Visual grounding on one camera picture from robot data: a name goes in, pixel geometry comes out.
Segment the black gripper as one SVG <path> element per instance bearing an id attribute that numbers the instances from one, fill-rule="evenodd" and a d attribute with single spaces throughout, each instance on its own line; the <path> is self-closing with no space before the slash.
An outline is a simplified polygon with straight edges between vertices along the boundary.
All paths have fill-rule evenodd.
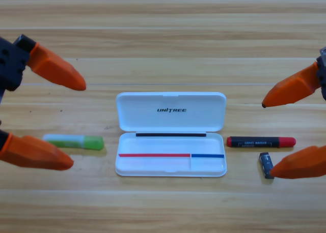
<path id="1" fill-rule="evenodd" d="M 319 50 L 323 63 L 326 63 L 326 47 Z M 325 97 L 325 65 L 314 62 L 307 68 L 278 82 L 265 96 L 262 106 L 274 107 L 292 104 L 312 95 L 321 88 Z"/>
<path id="2" fill-rule="evenodd" d="M 13 43 L 1 38 L 1 89 L 15 91 L 22 82 L 23 71 L 29 67 L 42 78 L 76 91 L 84 91 L 86 82 L 63 58 L 41 46 L 26 35 Z M 67 170 L 74 161 L 56 146 L 33 136 L 15 136 L 1 131 L 1 160 L 19 167 Z"/>

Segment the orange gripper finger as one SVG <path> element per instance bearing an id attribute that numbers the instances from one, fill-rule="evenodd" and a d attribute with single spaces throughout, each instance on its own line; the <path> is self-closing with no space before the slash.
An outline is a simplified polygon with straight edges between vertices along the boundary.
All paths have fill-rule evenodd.
<path id="1" fill-rule="evenodd" d="M 270 174 L 282 179 L 325 176 L 325 146 L 310 146 L 284 157 Z"/>

